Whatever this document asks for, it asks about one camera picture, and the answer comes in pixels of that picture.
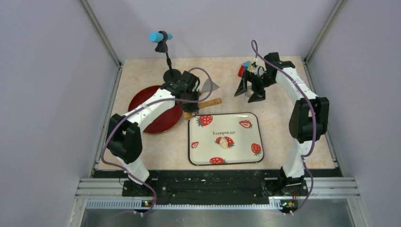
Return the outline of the wooden dough roller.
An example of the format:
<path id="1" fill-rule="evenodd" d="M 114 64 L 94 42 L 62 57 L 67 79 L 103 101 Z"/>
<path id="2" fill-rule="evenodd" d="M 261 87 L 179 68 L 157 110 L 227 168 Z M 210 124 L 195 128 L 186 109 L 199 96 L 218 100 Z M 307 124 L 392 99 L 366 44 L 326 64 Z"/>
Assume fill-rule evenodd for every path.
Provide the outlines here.
<path id="1" fill-rule="evenodd" d="M 214 106 L 214 105 L 219 105 L 221 103 L 222 103 L 221 98 L 215 98 L 215 99 L 211 99 L 209 101 L 194 103 L 196 108 L 193 111 L 183 111 L 183 118 L 185 120 L 189 120 L 189 119 L 193 118 L 199 112 L 200 109 Z"/>

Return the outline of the white strawberry print tray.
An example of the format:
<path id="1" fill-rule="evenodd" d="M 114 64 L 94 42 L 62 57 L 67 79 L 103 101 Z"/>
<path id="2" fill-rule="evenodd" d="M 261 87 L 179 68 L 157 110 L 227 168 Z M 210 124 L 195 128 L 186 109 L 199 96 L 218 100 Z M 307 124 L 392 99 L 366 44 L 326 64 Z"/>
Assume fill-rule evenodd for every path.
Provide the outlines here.
<path id="1" fill-rule="evenodd" d="M 188 160 L 195 166 L 258 163 L 264 150 L 253 113 L 198 115 L 188 121 Z"/>

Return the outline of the white dough lump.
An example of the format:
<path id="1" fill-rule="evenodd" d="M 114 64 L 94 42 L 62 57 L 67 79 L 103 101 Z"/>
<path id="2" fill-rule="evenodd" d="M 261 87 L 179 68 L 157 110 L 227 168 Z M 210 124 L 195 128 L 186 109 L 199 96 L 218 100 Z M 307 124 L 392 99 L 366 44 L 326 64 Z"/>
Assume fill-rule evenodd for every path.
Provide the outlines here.
<path id="1" fill-rule="evenodd" d="M 228 141 L 224 137 L 220 139 L 219 145 L 222 149 L 228 149 Z"/>

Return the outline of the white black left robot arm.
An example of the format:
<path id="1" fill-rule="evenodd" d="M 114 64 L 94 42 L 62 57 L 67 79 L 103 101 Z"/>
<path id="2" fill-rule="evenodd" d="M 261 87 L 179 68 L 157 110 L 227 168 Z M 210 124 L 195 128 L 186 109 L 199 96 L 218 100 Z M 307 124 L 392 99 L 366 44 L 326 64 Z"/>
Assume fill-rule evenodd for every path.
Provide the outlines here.
<path id="1" fill-rule="evenodd" d="M 199 77 L 188 71 L 173 70 L 172 73 L 173 76 L 167 77 L 143 103 L 123 115 L 114 114 L 109 120 L 103 151 L 109 150 L 119 160 L 117 167 L 128 174 L 139 195 L 149 194 L 152 188 L 152 183 L 147 180 L 149 171 L 140 159 L 142 133 L 156 118 L 178 103 L 194 110 L 199 101 Z"/>

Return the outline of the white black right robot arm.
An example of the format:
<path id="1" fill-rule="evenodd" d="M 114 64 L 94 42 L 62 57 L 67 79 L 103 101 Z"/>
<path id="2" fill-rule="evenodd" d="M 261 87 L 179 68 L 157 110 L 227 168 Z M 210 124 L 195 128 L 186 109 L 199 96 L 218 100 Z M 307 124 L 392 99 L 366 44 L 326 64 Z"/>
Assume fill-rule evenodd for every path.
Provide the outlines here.
<path id="1" fill-rule="evenodd" d="M 291 61 L 282 61 L 277 52 L 263 57 L 264 66 L 253 61 L 243 63 L 238 72 L 241 78 L 235 96 L 244 94 L 251 87 L 253 94 L 249 103 L 263 101 L 265 89 L 279 84 L 292 101 L 294 107 L 288 127 L 293 145 L 287 161 L 280 169 L 278 191 L 290 195 L 303 183 L 305 160 L 311 155 L 316 142 L 327 132 L 329 100 L 319 97 L 300 78 Z"/>

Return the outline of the black microphone stand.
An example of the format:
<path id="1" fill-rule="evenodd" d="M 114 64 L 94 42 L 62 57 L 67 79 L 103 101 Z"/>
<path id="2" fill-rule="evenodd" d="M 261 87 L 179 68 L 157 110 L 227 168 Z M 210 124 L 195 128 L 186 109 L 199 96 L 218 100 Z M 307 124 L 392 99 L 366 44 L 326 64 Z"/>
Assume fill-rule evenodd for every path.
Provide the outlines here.
<path id="1" fill-rule="evenodd" d="M 177 69 L 173 69 L 172 61 L 168 54 L 168 40 L 163 40 L 159 43 L 156 43 L 155 52 L 164 53 L 166 55 L 166 62 L 168 66 L 168 70 L 164 73 L 163 79 L 165 82 L 176 82 L 177 79 L 181 76 L 181 72 Z"/>

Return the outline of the colourful block toy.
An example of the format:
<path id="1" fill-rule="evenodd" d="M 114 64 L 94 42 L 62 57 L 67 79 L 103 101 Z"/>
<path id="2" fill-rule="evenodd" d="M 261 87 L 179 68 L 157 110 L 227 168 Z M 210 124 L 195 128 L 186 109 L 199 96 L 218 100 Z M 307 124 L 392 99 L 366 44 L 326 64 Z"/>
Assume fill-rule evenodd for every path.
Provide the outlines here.
<path id="1" fill-rule="evenodd" d="M 238 77 L 241 78 L 246 71 L 251 72 L 251 62 L 250 61 L 246 61 L 246 62 L 242 63 L 242 65 L 239 69 L 239 72 L 238 72 Z"/>

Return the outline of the dark red round plate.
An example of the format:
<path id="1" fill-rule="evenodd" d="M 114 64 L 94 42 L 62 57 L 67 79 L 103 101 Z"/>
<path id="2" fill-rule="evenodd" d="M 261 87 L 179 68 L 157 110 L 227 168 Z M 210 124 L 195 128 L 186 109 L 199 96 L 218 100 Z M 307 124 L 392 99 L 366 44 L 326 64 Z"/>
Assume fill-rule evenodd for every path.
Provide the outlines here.
<path id="1" fill-rule="evenodd" d="M 133 110 L 148 98 L 155 94 L 160 85 L 147 87 L 138 92 L 131 100 L 128 111 Z M 163 112 L 158 116 L 143 132 L 148 134 L 160 134 L 166 132 L 177 125 L 183 115 L 181 104 L 176 104 L 173 108 Z"/>

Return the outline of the blue toy microphone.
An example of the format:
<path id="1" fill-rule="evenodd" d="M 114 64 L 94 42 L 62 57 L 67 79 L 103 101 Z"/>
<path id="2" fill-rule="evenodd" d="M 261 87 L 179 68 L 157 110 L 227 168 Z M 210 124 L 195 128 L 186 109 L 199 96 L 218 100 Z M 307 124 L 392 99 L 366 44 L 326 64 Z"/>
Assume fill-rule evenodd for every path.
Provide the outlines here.
<path id="1" fill-rule="evenodd" d="M 149 41 L 153 43 L 159 43 L 163 40 L 171 40 L 173 35 L 164 31 L 152 32 L 148 35 Z"/>

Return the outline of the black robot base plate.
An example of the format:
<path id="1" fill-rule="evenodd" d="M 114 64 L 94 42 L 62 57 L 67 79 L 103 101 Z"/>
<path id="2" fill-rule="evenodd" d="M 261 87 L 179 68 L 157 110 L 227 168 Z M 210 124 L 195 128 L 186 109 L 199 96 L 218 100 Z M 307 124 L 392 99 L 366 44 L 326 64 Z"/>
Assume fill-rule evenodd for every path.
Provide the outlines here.
<path id="1" fill-rule="evenodd" d="M 123 171 L 96 170 L 81 180 L 78 195 L 93 197 L 154 197 L 157 205 L 267 205 L 273 198 L 300 199 L 307 195 L 310 175 L 300 186 L 278 188 L 280 171 L 263 170 L 151 170 L 141 186 Z"/>

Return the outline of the aluminium frame rail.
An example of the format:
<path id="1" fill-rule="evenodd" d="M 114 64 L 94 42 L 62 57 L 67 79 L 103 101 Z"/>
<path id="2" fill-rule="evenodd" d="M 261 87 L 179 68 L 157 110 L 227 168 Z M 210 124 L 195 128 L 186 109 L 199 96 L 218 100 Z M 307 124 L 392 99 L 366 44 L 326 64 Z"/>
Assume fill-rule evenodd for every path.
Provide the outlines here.
<path id="1" fill-rule="evenodd" d="M 268 196 L 258 178 L 81 179 L 70 227 L 369 227 L 352 177 L 307 180 L 303 193 Z"/>

